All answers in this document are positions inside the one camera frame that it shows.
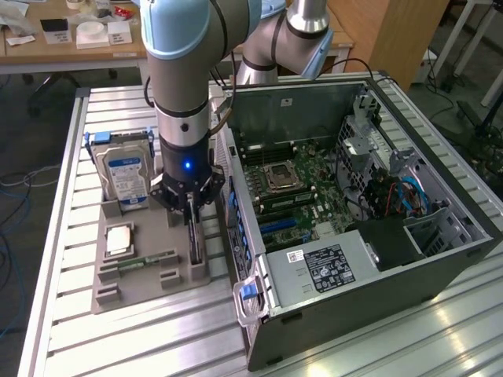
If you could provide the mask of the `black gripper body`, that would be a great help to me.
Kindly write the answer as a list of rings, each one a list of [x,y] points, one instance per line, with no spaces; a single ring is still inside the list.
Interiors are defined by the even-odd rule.
[[[161,157],[162,187],[168,207],[183,212],[188,208],[186,195],[200,188],[211,176],[209,137],[190,146],[173,145],[162,137]]]

